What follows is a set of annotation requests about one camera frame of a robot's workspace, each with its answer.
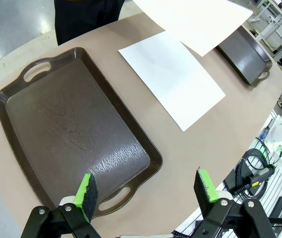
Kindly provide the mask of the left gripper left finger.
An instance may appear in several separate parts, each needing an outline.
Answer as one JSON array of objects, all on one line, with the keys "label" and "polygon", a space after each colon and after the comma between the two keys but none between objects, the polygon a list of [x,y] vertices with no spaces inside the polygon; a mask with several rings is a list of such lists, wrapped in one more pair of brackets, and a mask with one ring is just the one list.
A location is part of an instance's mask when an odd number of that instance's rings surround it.
[{"label": "left gripper left finger", "polygon": [[54,210],[37,206],[31,211],[24,227],[22,238],[99,238],[91,225],[98,198],[98,189],[93,174],[85,174],[73,202],[59,205]]}]

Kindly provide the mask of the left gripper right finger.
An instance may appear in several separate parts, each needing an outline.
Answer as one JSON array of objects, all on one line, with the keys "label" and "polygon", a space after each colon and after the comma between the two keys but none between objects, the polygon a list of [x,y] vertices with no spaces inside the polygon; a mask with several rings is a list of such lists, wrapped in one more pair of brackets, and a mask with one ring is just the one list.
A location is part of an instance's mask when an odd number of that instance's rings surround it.
[{"label": "left gripper right finger", "polygon": [[272,225],[261,203],[247,199],[238,204],[220,197],[207,170],[197,169],[194,191],[203,220],[193,238],[216,238],[223,230],[233,230],[238,238],[274,238]]}]

